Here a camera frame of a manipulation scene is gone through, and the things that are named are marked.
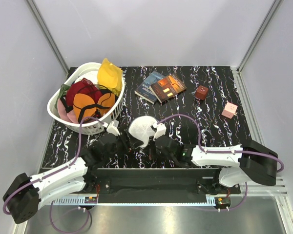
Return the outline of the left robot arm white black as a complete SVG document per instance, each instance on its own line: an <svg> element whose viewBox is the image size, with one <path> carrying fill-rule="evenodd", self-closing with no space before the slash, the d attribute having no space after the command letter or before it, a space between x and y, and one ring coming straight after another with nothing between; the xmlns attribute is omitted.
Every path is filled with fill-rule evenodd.
<svg viewBox="0 0 293 234"><path fill-rule="evenodd" d="M79 149L65 164L47 172L15 177L3 195L3 212L16 224L29 220L47 203L70 193L95 189L95 171L115 155L127 154L143 145L128 130L104 133L90 148Z"/></svg>

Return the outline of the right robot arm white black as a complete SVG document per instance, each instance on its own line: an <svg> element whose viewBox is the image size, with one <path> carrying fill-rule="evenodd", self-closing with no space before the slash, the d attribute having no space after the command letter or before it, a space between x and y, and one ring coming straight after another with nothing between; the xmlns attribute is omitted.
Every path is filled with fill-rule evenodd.
<svg viewBox="0 0 293 234"><path fill-rule="evenodd" d="M276 184L278 155L254 140L229 147L180 144L168 136L154 139L156 155L180 168L219 166L213 179L199 186L209 195L225 194L237 184L253 181L264 186Z"/></svg>

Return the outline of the white mesh laundry bag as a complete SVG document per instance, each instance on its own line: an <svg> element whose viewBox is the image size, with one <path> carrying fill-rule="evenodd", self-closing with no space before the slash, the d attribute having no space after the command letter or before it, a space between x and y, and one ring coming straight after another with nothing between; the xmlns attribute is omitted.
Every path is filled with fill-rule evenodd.
<svg viewBox="0 0 293 234"><path fill-rule="evenodd" d="M134 138L143 142L140 148L145 148L149 138L155 135L152 126L157 122L158 120L151 116L137 117L131 122L128 131Z"/></svg>

